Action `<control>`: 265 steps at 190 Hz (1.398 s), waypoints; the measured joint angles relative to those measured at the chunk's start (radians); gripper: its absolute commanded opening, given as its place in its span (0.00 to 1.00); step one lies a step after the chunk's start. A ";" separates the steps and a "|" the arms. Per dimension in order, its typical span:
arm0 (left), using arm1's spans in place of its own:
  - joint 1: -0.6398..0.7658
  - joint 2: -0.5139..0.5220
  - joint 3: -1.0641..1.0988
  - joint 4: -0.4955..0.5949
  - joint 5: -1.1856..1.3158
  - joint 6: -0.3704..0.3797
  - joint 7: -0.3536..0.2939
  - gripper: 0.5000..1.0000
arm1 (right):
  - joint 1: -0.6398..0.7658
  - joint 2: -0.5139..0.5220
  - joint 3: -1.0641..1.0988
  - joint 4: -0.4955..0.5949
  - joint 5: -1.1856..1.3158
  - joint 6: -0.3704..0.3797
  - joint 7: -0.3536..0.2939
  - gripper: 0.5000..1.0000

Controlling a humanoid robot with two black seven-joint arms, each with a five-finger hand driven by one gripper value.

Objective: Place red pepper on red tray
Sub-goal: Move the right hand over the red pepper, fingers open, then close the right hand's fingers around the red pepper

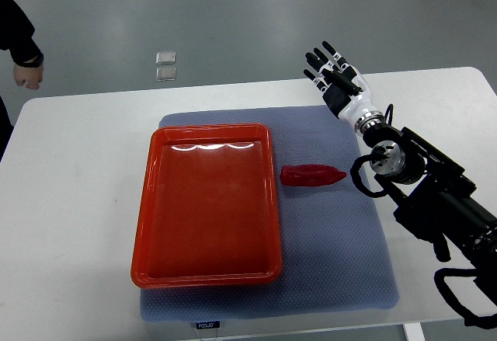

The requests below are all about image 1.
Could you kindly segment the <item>person's bare hand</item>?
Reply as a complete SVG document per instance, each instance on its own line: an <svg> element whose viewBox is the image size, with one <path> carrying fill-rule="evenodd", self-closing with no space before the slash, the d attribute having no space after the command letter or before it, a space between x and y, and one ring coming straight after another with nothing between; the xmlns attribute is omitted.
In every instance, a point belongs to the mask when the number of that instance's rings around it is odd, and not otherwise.
<svg viewBox="0 0 497 341"><path fill-rule="evenodd" d="M14 64L13 77L19 87L38 90L43 81L43 65L36 68L25 68Z"/></svg>

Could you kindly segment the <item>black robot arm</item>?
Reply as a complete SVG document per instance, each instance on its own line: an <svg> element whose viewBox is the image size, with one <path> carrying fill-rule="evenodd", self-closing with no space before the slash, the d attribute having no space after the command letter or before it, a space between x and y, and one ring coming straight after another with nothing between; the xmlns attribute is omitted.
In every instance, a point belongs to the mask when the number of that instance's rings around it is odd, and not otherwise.
<svg viewBox="0 0 497 341"><path fill-rule="evenodd" d="M440 262L451 259L449 243L459 248L472 267L437 270L436 288L465 325L494 329L495 315L478 316L467 309L446 279L471 277L496 301L496 218L472 199L476 185L463 167L407 127L392 127L392 115L389 106L386 113L370 110L355 119L354 128L371 152L353 163L353 184L368 197L390 197L397 205L395 220L431 243Z"/></svg>

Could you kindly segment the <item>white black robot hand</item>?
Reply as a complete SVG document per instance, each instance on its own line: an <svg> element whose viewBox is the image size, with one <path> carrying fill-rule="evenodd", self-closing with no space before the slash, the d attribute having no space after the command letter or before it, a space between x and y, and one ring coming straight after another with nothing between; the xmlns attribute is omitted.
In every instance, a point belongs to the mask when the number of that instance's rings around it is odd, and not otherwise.
<svg viewBox="0 0 497 341"><path fill-rule="evenodd" d="M354 124L374 110L370 87L330 43L323 41L321 45L326 53L315 47L305 54L311 71L304 69L304 75L322 93L325 105L336 118Z"/></svg>

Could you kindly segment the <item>black sleeved forearm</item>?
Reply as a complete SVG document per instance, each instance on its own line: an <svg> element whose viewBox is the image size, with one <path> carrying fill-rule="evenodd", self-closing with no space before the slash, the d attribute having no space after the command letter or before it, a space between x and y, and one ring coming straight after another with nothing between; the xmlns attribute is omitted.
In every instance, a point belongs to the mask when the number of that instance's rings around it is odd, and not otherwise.
<svg viewBox="0 0 497 341"><path fill-rule="evenodd" d="M1 49L10 52L15 64L42 54L33 40L34 32L33 24L14 0L1 0Z"/></svg>

